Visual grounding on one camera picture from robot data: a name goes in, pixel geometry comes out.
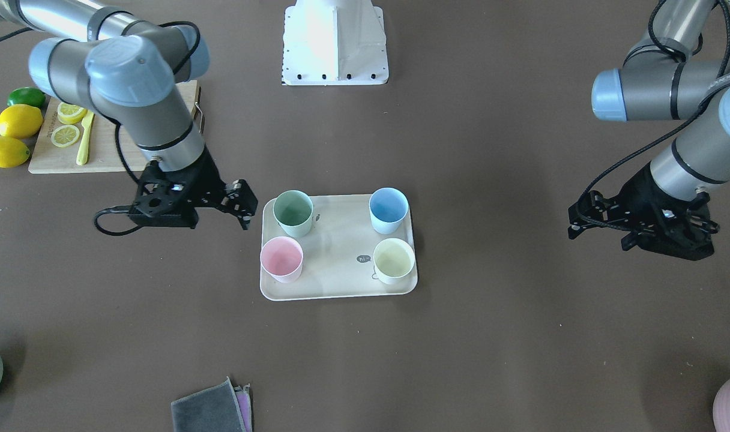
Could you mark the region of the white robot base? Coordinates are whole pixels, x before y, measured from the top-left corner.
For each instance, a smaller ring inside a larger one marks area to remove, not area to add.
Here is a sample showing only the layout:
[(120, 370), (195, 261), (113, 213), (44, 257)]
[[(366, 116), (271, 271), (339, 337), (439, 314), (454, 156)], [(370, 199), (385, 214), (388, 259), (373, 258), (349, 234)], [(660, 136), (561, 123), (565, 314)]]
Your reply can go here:
[(389, 77), (382, 8), (371, 1), (297, 1), (285, 9), (283, 85), (383, 85)]

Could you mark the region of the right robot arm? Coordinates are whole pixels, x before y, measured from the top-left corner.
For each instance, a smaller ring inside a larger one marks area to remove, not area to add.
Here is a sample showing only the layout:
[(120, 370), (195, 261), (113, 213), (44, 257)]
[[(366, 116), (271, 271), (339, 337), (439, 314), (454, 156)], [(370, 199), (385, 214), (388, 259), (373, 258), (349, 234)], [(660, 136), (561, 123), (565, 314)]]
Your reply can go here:
[(214, 208), (248, 229), (257, 197), (245, 180), (222, 181), (176, 87), (208, 70), (197, 25), (156, 25), (93, 1), (0, 1), (0, 21), (49, 33), (28, 58), (35, 85), (123, 128), (146, 159), (131, 205), (99, 211), (95, 227), (105, 214), (124, 214), (133, 230), (194, 229), (197, 209)]

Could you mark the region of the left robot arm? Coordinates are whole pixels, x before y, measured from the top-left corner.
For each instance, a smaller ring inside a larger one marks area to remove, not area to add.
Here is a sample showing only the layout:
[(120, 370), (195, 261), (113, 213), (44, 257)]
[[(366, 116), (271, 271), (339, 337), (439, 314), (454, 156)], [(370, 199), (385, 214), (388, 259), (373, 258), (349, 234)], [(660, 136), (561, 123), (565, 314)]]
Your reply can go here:
[(680, 126), (645, 145), (669, 142), (614, 197), (587, 186), (568, 210), (568, 237), (613, 229), (625, 251), (713, 255), (720, 227), (708, 203), (730, 181), (730, 1), (659, 1), (623, 66), (596, 77), (592, 107), (605, 121)]

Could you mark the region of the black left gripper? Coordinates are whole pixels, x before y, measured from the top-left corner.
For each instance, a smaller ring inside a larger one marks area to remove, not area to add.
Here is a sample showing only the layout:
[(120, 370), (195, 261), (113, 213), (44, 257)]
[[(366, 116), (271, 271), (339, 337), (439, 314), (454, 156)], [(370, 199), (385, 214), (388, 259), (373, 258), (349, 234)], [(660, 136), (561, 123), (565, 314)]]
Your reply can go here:
[(659, 188), (645, 165), (611, 199), (598, 191), (582, 194), (568, 209), (568, 238), (620, 225), (629, 231), (622, 239), (624, 251), (637, 247), (696, 262), (714, 254), (713, 235), (720, 229), (711, 219), (710, 199), (707, 191), (675, 199)]

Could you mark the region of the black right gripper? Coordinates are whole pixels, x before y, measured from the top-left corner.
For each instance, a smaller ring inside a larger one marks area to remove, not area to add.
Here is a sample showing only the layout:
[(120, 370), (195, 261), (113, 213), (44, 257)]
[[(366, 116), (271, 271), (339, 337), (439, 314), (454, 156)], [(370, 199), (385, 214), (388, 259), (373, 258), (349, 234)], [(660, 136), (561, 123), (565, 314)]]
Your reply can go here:
[(244, 179), (226, 184), (220, 178), (209, 150), (189, 167), (165, 172), (158, 161), (146, 164), (137, 195), (127, 211), (140, 227), (186, 227), (199, 221), (197, 208), (214, 208), (239, 219), (248, 230), (258, 207), (258, 199)]

